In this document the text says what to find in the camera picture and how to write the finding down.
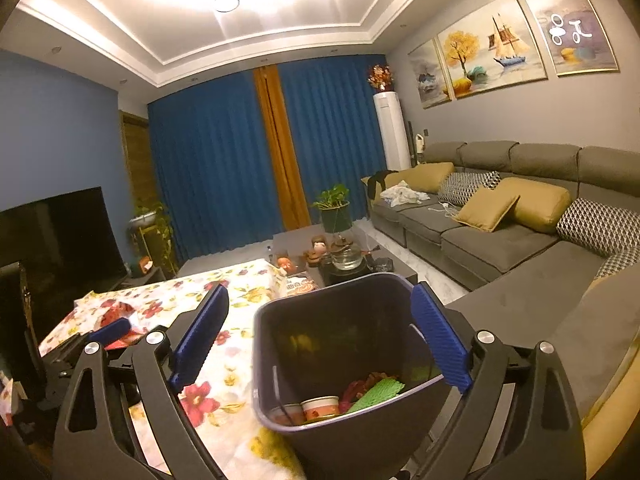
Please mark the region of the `green foam fruit net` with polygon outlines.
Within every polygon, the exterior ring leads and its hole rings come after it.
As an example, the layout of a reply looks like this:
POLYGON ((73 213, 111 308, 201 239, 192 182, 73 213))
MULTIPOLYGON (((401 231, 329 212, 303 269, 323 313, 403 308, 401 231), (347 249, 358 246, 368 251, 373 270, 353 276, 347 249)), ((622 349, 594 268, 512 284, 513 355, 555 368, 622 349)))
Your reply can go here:
POLYGON ((405 388, 405 384, 393 377, 381 379, 372 388, 370 388, 359 400, 357 400, 347 410, 347 414, 356 413, 366 408, 381 404, 388 400, 392 400, 401 393, 405 388))

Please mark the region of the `red paper cup gold pattern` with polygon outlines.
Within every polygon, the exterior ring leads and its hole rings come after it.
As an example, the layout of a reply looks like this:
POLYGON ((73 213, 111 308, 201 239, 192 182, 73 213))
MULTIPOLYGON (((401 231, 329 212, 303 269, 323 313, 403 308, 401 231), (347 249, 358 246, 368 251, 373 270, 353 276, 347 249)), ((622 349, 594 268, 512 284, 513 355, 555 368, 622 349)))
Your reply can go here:
POLYGON ((351 382, 338 401, 338 409, 341 414, 347 411, 361 399, 371 388, 381 380, 388 378, 386 373, 372 372, 366 379, 357 379, 351 382))

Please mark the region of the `pink paper cup white rim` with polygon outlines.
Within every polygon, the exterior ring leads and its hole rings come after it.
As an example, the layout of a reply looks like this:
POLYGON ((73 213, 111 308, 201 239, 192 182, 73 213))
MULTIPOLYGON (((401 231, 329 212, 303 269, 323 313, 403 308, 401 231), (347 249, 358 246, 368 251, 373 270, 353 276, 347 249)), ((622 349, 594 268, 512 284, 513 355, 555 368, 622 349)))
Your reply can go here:
POLYGON ((303 410, 306 422, 318 422, 340 414, 338 396, 318 396, 318 398, 303 401, 300 407, 303 410))

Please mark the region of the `red snack wrapper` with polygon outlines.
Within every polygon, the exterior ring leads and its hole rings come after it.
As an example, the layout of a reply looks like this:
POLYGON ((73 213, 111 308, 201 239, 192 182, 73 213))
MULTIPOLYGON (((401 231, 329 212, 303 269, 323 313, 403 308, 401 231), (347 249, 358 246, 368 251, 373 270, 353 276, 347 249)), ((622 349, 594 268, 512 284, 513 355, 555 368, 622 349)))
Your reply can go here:
POLYGON ((103 301, 100 308, 103 309, 103 312, 99 321, 96 322, 96 328, 103 328, 110 325, 119 318, 130 318, 134 313, 134 308, 131 304, 126 304, 126 302, 116 299, 103 301))

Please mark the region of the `dark grey trash bin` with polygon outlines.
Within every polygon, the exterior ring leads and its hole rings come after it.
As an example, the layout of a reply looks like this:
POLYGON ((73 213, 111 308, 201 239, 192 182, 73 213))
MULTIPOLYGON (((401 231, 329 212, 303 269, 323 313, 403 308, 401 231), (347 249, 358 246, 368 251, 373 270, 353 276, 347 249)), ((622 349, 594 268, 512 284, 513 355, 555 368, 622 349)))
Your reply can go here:
POLYGON ((273 300, 254 317, 253 405, 309 479, 389 479, 422 446, 450 388, 410 310, 413 286, 375 273, 273 300), (393 399, 322 422, 277 420, 286 404, 340 396, 370 373, 397 378, 393 399))

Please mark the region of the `plant on stand by curtain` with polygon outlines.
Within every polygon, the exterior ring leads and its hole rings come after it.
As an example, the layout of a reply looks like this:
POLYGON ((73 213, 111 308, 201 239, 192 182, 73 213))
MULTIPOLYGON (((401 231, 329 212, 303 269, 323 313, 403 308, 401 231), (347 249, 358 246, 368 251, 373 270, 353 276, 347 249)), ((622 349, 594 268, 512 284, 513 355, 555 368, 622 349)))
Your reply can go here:
POLYGON ((174 229, 168 209, 162 202, 137 202, 134 218, 128 222, 128 234, 140 257, 148 257, 168 280, 176 276, 174 229))

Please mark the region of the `floral tablecloth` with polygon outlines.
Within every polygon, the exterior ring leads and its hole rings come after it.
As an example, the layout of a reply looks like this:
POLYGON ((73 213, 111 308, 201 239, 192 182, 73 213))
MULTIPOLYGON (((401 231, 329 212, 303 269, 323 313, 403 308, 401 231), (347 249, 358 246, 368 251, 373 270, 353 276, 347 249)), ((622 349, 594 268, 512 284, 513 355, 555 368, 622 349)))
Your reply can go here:
POLYGON ((77 299, 40 344, 76 350, 53 445, 58 479, 299 479, 253 411, 253 321, 286 289, 257 259, 77 299))

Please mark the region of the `blue curtains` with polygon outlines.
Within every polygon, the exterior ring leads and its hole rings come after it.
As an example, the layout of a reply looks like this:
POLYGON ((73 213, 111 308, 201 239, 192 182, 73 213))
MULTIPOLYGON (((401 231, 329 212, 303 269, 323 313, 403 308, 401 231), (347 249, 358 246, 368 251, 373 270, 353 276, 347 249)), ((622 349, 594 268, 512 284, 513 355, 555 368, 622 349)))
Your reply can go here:
MULTIPOLYGON (((367 213, 361 183, 386 166, 369 70, 382 54, 287 62, 278 74, 304 203, 341 183, 350 213, 367 213)), ((148 106, 160 196, 178 258, 222 252, 284 229, 254 76, 223 76, 148 106)))

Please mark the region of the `grey sectional sofa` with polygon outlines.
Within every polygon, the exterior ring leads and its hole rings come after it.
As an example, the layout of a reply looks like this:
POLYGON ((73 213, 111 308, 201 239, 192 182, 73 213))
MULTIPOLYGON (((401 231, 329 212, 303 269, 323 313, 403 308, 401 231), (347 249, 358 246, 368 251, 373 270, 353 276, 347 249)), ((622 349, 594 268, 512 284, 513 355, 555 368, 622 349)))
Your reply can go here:
MULTIPOLYGON (((584 198, 639 213, 639 156, 572 144, 445 142, 422 164, 452 162, 454 172, 498 171, 562 186, 584 198)), ((639 245, 602 257, 554 234, 515 222, 494 232, 454 221, 463 207, 437 193, 421 205, 381 200, 381 172, 364 179, 375 229, 462 285, 452 307, 506 344, 549 341, 559 351, 582 423, 591 479, 639 474, 639 245)))

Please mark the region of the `glass teapot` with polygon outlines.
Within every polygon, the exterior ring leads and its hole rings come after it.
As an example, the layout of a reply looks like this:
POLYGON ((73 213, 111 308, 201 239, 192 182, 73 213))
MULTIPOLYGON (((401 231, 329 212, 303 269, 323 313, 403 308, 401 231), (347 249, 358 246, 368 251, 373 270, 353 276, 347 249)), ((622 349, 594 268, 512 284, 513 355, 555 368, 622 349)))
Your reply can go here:
POLYGON ((339 271, 355 270, 362 263, 361 248, 356 243, 333 244, 331 246, 331 261, 339 271))

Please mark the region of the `potted plant on coffee table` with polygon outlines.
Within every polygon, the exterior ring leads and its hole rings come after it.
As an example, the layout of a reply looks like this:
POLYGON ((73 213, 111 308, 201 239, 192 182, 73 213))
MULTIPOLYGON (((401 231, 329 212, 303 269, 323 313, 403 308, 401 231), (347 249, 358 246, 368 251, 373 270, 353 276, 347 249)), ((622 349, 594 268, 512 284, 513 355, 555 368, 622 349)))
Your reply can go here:
POLYGON ((343 183, 323 190, 311 204, 319 211, 323 229, 329 234, 348 231, 352 227, 349 212, 349 189, 343 183))

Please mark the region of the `white cloth on sofa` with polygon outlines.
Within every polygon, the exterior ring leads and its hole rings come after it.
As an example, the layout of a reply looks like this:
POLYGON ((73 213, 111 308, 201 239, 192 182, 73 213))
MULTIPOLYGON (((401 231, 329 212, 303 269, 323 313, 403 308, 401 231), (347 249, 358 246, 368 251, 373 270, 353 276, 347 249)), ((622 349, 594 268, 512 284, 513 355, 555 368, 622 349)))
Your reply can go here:
POLYGON ((410 188, 406 181, 400 181, 381 193, 381 200, 392 208, 421 205, 430 199, 431 197, 427 193, 410 188))

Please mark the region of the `left landscape painting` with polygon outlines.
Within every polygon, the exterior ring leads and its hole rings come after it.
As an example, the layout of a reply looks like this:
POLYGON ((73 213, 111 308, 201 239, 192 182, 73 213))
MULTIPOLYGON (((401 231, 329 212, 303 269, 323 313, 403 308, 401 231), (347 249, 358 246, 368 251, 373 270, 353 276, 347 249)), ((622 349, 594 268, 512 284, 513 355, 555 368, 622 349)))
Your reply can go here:
POLYGON ((436 41, 430 39, 408 53, 421 106, 424 110, 451 101, 448 81, 436 41))

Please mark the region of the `landscape painting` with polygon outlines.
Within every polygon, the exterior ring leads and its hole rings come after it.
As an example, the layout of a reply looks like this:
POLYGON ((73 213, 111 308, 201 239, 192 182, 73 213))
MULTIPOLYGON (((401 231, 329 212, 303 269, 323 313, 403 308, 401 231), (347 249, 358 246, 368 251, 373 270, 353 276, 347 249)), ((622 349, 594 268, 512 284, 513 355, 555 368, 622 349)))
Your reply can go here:
POLYGON ((421 106, 424 110, 451 101, 448 81, 436 41, 430 39, 408 53, 421 106))
POLYGON ((525 0, 558 77, 620 70, 590 0, 525 0))

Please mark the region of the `centre tree and sailboat painting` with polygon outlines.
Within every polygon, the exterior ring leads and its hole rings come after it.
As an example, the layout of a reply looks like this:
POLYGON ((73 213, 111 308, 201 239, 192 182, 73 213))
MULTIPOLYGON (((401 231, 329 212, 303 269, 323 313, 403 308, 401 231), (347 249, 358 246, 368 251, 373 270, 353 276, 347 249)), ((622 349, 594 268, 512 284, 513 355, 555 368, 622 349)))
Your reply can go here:
POLYGON ((491 0, 437 34, 455 98, 548 78, 518 0, 491 0))

